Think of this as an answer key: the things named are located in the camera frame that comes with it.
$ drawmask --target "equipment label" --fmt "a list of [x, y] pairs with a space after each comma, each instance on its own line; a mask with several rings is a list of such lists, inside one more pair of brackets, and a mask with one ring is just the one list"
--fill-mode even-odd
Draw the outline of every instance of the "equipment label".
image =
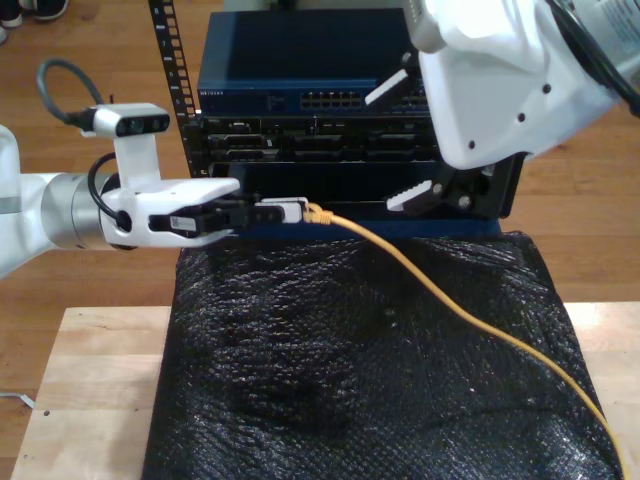
[[635, 86], [640, 73], [640, 0], [574, 0], [575, 13]]
[[196, 232], [196, 221], [193, 218], [171, 217], [171, 228], [174, 230], [184, 230], [186, 232]]

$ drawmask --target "wooden floor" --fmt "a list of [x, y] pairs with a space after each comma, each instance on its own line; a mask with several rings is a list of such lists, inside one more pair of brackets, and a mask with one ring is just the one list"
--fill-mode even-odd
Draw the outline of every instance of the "wooden floor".
[[[192, 84], [198, 78], [207, 16], [222, 1], [177, 1]], [[18, 138], [25, 172], [86, 172], [112, 150], [83, 139], [42, 107], [35, 73], [61, 56], [78, 63], [117, 102], [153, 102], [171, 110], [146, 0], [72, 0], [68, 14], [42, 25], [27, 20], [0, 47], [0, 124]], [[51, 74], [64, 108], [90, 104], [79, 83]], [[522, 230], [540, 247], [565, 301], [640, 300], [640, 123], [623, 107], [526, 167], [505, 230]], [[162, 173], [188, 171], [175, 128], [159, 141]], [[44, 255], [0, 281], [0, 390], [37, 396], [64, 309], [169, 305], [177, 251]], [[13, 468], [29, 418], [0, 400], [0, 479]]]

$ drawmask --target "black bubble wrap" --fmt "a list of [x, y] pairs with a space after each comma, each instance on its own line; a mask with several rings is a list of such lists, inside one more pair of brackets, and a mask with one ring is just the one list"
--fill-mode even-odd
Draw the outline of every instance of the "black bubble wrap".
[[[596, 400], [528, 237], [396, 245]], [[180, 257], [145, 480], [618, 474], [569, 387], [464, 323], [371, 243], [227, 239]]]

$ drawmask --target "black cable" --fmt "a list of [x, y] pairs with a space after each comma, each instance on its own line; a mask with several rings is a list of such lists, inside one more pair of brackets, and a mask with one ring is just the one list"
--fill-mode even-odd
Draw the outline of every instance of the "black cable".
[[574, 54], [582, 67], [596, 81], [614, 90], [620, 98], [629, 104], [631, 113], [640, 117], [640, 94], [609, 60], [607, 54], [582, 25], [582, 22], [569, 9], [568, 5], [562, 4], [559, 0], [546, 1], [565, 40], [569, 40], [570, 46], [573, 45], [579, 50], [578, 52], [574, 51]]
[[60, 67], [69, 70], [76, 77], [78, 77], [82, 84], [87, 88], [87, 90], [93, 97], [94, 102], [96, 102], [96, 105], [101, 105], [104, 103], [104, 101], [102, 100], [102, 96], [98, 91], [98, 88], [87, 76], [87, 74], [80, 69], [80, 67], [62, 58], [50, 58], [49, 60], [43, 62], [38, 68], [36, 83], [38, 85], [38, 92], [40, 93], [40, 97], [42, 98], [45, 107], [47, 108], [49, 113], [51, 113], [51, 115], [56, 117], [58, 120], [69, 125], [73, 124], [74, 117], [73, 115], [60, 110], [51, 98], [51, 95], [49, 95], [49, 89], [47, 88], [47, 72], [51, 67]]
[[89, 174], [87, 175], [87, 183], [89, 185], [89, 195], [91, 195], [91, 198], [93, 199], [93, 201], [96, 202], [96, 205], [98, 205], [98, 208], [105, 215], [108, 215], [109, 217], [113, 218], [116, 221], [116, 225], [118, 225], [120, 229], [125, 231], [131, 231], [131, 219], [120, 212], [116, 212], [111, 207], [109, 207], [109, 205], [104, 203], [104, 200], [102, 200], [102, 197], [100, 196], [100, 194], [98, 193], [98, 190], [96, 189], [96, 175], [98, 173], [98, 170], [100, 170], [100, 167], [102, 167], [105, 163], [113, 160], [114, 158], [116, 158], [115, 153], [107, 153], [106, 155], [103, 155], [98, 160], [96, 160], [96, 162], [93, 165], [91, 165], [91, 168], [89, 169]]

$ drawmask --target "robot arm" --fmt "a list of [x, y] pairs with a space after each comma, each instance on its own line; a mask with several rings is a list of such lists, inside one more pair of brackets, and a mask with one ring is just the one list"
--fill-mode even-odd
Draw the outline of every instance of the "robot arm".
[[[254, 225], [302, 220], [304, 198], [239, 196], [234, 178], [162, 180], [155, 135], [169, 115], [155, 105], [98, 105], [79, 118], [85, 136], [115, 145], [88, 175], [20, 174], [15, 137], [0, 126], [0, 278], [52, 249], [201, 247]], [[119, 175], [97, 174], [110, 158]]]
[[[636, 14], [628, 19], [606, 17], [598, 3], [610, 2], [405, 0], [420, 79], [450, 166], [478, 168], [517, 153], [532, 159], [590, 125], [620, 96], [636, 109], [629, 83], [640, 73], [640, 44], [614, 65], [594, 37], [611, 45], [617, 22], [640, 28], [640, 10], [632, 5]], [[593, 35], [578, 14], [592, 20]], [[624, 38], [619, 43], [629, 48]], [[380, 89], [395, 87], [392, 81]], [[374, 91], [366, 101], [381, 96]]]

